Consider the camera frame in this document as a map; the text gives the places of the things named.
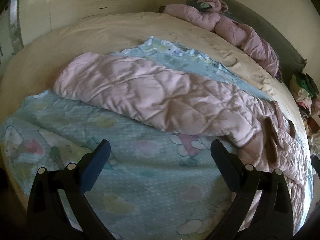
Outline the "light pink quilted jacket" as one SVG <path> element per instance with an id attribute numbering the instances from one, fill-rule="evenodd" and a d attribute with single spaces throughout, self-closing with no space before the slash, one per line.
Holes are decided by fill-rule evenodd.
<path id="1" fill-rule="evenodd" d="M 235 85 L 128 56 L 84 53 L 57 77 L 54 92 L 163 132 L 227 137 L 242 161 L 261 171 L 282 170 L 292 203 L 293 229 L 304 211 L 308 158 L 275 101 Z"/>

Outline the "pile of folded clothes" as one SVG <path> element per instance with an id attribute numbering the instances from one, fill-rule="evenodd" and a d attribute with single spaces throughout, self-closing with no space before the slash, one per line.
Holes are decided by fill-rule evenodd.
<path id="1" fill-rule="evenodd" d="M 310 153 L 319 157 L 319 89 L 302 72 L 292 75 L 289 88 L 303 119 Z"/>

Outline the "blue cartoon print blanket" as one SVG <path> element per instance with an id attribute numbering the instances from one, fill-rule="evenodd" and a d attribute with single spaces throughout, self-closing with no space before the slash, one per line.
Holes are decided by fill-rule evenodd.
<path id="1" fill-rule="evenodd" d="M 42 89 L 1 125 L 3 153 L 22 198 L 39 167 L 59 170 L 99 142 L 111 143 L 88 200 L 118 239 L 201 239 L 231 192 L 209 155 L 212 138 L 164 133 Z"/>

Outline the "beige bed sheet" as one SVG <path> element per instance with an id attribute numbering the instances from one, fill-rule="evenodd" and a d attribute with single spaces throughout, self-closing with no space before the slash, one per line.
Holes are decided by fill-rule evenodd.
<path id="1" fill-rule="evenodd" d="M 184 63 L 175 57 L 153 55 L 140 46 L 151 36 L 176 46 L 202 53 L 212 63 L 193 60 Z M 177 18 L 151 12 L 97 16 L 80 20 L 35 39 L 4 66 L 1 81 L 1 124 L 14 114 L 25 97 L 51 90 L 60 71 L 81 53 L 117 53 L 133 49 L 140 57 L 185 72 L 195 72 L 233 83 L 265 100 L 276 100 L 285 117 L 292 120 L 301 143 L 306 144 L 302 119 L 288 88 L 240 50 L 216 34 Z"/>

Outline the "dark grey headboard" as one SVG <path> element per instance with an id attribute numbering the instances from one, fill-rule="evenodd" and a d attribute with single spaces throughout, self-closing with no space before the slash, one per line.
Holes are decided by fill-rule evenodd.
<path id="1" fill-rule="evenodd" d="M 277 53 L 283 83 L 288 85 L 293 74 L 303 71 L 306 66 L 306 59 L 298 53 L 294 46 L 278 29 L 240 2 L 236 0 L 222 1 L 228 6 L 228 10 L 223 13 L 226 17 L 252 27 Z"/>

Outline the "cream wardrobe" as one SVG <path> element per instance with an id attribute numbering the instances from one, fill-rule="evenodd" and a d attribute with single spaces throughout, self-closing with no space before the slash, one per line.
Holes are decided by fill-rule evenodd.
<path id="1" fill-rule="evenodd" d="M 77 20 L 149 11 L 154 0 L 1 0 L 1 67 L 30 42 Z"/>

